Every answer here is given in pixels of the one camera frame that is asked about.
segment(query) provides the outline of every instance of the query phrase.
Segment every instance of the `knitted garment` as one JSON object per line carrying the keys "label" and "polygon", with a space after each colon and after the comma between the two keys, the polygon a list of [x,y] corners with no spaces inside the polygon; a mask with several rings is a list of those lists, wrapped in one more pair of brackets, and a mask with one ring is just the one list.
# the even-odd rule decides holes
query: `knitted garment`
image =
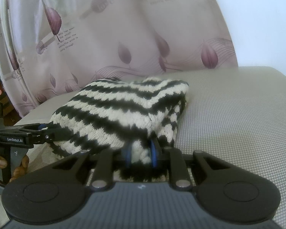
{"label": "knitted garment", "polygon": [[151,163],[150,137],[161,147],[174,146],[177,120],[186,105],[188,83],[147,78],[123,82],[104,78],[84,87],[55,111],[48,128],[70,130],[71,139],[54,142],[53,152],[66,157],[80,150],[131,148],[131,163]]}

